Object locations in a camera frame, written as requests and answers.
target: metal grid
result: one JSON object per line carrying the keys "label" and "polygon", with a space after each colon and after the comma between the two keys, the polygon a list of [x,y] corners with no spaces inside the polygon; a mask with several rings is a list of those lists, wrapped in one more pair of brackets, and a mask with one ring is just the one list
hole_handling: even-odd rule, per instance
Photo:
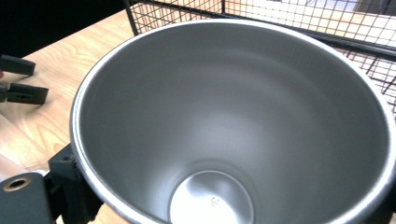
{"label": "metal grid", "polygon": [[396,118],[396,0],[124,0],[136,35],[166,24],[239,18],[331,45],[360,67]]}

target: wooden surface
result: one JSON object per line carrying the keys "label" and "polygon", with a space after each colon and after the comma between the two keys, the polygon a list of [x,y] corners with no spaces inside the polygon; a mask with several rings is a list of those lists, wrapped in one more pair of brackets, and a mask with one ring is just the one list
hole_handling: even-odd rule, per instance
{"label": "wooden surface", "polygon": [[[70,143],[70,109],[79,84],[107,52],[132,36],[122,11],[26,56],[36,63],[33,77],[5,73],[1,83],[45,87],[49,95],[42,106],[0,104],[0,153],[26,167],[47,161]],[[93,223],[127,222],[103,206]]]}

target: wire rack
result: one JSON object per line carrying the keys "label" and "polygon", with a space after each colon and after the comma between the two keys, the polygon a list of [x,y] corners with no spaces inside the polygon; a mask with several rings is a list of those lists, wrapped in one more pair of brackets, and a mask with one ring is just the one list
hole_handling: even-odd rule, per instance
{"label": "wire rack", "polygon": [[385,96],[396,118],[396,0],[124,0],[135,35],[170,23],[245,19],[290,28],[337,49]]}

